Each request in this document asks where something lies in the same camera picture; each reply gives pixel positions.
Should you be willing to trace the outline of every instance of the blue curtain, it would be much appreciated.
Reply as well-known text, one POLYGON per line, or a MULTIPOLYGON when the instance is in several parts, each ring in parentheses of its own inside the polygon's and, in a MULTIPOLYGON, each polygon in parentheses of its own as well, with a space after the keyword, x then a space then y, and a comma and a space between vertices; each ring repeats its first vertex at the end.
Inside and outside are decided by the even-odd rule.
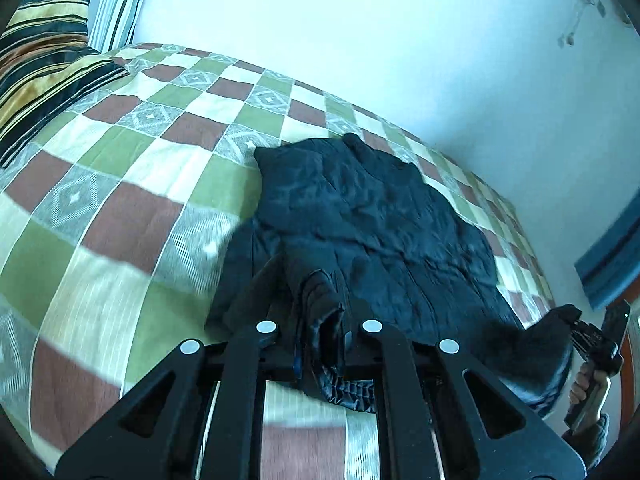
POLYGON ((640 191, 575 270, 594 309, 615 301, 640 275, 640 191))

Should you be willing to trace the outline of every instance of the checkered bedspread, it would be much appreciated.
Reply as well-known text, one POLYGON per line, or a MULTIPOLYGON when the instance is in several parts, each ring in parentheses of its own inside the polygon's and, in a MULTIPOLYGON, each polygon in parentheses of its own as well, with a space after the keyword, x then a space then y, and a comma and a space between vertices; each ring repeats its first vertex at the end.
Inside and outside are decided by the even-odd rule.
MULTIPOLYGON (((111 55, 130 75, 61 113, 0 173, 0 400, 49 466, 178 342, 212 342, 203 325, 226 243, 260 197, 256 146, 355 132, 416 164, 487 236, 524 325, 552 306, 513 207, 412 134, 231 57, 170 44, 111 55)), ((321 431, 332 467, 375 478, 374 416, 275 384, 267 401, 277 427, 263 460, 317 451, 321 431)))

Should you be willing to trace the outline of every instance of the yellow and black striped pillow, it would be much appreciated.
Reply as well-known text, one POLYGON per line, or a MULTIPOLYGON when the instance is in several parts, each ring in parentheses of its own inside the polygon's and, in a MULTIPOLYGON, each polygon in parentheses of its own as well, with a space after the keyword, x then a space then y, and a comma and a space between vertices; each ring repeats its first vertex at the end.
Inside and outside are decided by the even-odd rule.
POLYGON ((127 75, 87 46, 89 0, 23 0, 0 36, 0 166, 52 118, 127 75))

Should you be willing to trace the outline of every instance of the person's hand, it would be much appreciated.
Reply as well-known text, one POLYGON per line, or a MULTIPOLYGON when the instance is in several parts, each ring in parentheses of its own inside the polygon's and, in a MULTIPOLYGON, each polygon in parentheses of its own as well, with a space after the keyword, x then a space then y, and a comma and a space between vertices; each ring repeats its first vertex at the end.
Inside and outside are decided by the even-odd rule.
POLYGON ((587 389, 591 378, 597 382, 597 388, 591 394, 593 396, 591 407, 588 412, 584 413, 578 432, 586 430, 600 420, 600 412, 611 387, 611 380, 606 372, 602 370, 593 371, 592 365, 584 363, 580 367, 580 371, 575 375, 574 384, 571 385, 571 390, 569 391, 569 402, 571 404, 578 404, 587 398, 587 389))

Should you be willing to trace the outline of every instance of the wall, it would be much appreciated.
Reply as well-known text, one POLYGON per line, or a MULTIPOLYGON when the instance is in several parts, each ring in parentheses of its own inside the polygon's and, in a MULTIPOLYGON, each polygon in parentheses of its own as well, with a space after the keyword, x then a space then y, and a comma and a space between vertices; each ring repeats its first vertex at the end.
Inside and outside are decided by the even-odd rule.
MULTIPOLYGON (((573 264, 640 185, 640 40, 603 1, 564 48, 578 0, 146 0, 136 40, 266 66, 421 136, 513 201, 558 303, 588 311, 573 264)), ((614 384, 613 436, 619 403, 614 384)))

